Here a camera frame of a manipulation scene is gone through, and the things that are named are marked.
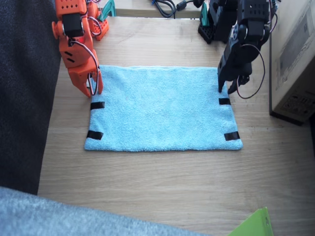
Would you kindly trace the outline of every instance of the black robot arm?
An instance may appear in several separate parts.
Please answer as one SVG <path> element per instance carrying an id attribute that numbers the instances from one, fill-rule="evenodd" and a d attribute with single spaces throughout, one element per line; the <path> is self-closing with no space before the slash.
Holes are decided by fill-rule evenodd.
<path id="1" fill-rule="evenodd" d="M 208 43 L 212 40 L 227 42 L 218 66 L 218 80 L 219 92 L 225 81 L 233 81 L 228 90 L 231 94 L 237 89 L 237 81 L 239 85 L 249 81 L 252 61 L 269 38 L 269 3 L 266 0 L 211 0 L 207 17 L 208 30 L 200 30 L 205 29 L 201 23 L 198 31 Z M 230 37 L 236 19 L 233 37 Z"/>

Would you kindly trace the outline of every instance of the cardboard box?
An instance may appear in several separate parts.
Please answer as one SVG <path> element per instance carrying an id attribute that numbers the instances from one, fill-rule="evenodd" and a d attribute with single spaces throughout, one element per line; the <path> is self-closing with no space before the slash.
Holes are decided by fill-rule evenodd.
<path id="1" fill-rule="evenodd" d="M 302 124 L 315 112 L 315 0 L 282 1 L 277 15 L 270 40 L 270 115 Z"/>

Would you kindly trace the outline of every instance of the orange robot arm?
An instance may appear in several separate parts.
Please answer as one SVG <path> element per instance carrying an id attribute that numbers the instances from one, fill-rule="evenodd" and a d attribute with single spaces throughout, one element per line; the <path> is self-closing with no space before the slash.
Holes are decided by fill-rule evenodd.
<path id="1" fill-rule="evenodd" d="M 99 22 L 100 11 L 92 0 L 56 0 L 58 22 L 52 23 L 59 39 L 59 50 L 73 85 L 87 97 L 103 90 L 102 75 L 92 37 L 100 41 L 108 31 L 108 22 Z M 96 82 L 95 90 L 91 77 Z"/>

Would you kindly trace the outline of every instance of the wooden table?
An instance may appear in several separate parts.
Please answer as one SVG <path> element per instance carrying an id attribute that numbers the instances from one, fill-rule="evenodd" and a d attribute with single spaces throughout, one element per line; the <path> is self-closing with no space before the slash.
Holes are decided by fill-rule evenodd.
<path id="1" fill-rule="evenodd" d="M 181 0 L 173 0 L 175 5 Z M 106 1 L 100 2 L 100 7 L 104 7 Z M 170 8 L 165 4 L 160 4 L 161 8 L 166 12 L 170 12 Z M 115 0 L 117 16 L 132 16 L 132 17 L 162 17 L 155 5 L 152 5 L 152 0 Z M 192 2 L 187 3 L 187 7 L 179 12 L 176 12 L 176 18 L 198 18 L 200 17 L 200 8 L 196 8 Z"/>
<path id="2" fill-rule="evenodd" d="M 94 44 L 100 64 L 217 67 L 225 48 L 203 41 L 198 20 L 116 17 L 109 23 L 108 34 Z M 268 45 L 262 48 L 266 65 Z M 269 116 L 266 70 L 255 97 L 230 96 L 241 151 L 87 152 L 90 100 L 61 62 L 39 195 L 216 236 L 267 206 L 275 235 L 314 235 L 310 128 Z M 258 58 L 242 93 L 252 93 L 261 77 Z"/>

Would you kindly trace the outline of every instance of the black tape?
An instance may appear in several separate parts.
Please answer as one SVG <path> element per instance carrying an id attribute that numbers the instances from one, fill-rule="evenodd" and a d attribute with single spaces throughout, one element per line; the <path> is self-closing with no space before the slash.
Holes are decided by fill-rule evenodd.
<path id="1" fill-rule="evenodd" d="M 91 103 L 91 110 L 93 109 L 101 109 L 105 107 L 105 102 L 92 102 Z"/>
<path id="2" fill-rule="evenodd" d="M 87 138 L 101 140 L 103 137 L 103 133 L 89 130 Z"/>
<path id="3" fill-rule="evenodd" d="M 219 98 L 219 104 L 220 105 L 231 105 L 229 98 Z"/>
<path id="4" fill-rule="evenodd" d="M 233 132 L 233 133 L 227 133 L 227 134 L 224 134 L 225 136 L 225 140 L 226 141 L 231 141 L 231 140 L 237 140 L 237 139 L 240 139 L 240 135 L 238 134 L 238 132 Z"/>

